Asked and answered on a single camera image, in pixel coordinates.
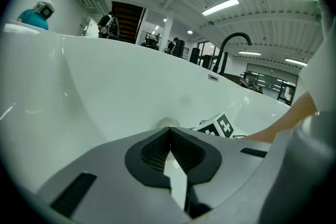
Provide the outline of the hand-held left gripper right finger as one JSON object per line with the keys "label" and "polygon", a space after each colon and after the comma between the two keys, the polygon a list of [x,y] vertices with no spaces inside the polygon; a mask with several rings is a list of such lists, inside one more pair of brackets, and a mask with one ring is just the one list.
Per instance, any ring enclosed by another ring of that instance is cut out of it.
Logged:
{"label": "hand-held left gripper right finger", "polygon": [[235,193],[264,160],[270,144],[170,129],[172,197],[195,219]]}

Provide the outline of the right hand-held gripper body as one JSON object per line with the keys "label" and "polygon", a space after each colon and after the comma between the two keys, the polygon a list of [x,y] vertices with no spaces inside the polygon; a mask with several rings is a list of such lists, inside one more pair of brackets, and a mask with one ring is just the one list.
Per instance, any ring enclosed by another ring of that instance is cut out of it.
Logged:
{"label": "right hand-held gripper body", "polygon": [[208,120],[201,121],[193,128],[193,131],[202,132],[209,135],[230,138],[234,128],[224,112],[211,117]]}

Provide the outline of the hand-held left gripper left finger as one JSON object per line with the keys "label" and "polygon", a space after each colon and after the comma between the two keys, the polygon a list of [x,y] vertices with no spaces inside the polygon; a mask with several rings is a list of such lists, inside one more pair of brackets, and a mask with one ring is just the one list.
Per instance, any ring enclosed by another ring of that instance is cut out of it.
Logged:
{"label": "hand-held left gripper left finger", "polygon": [[52,175],[38,197],[76,223],[185,223],[155,155],[169,153],[170,129],[98,145]]}

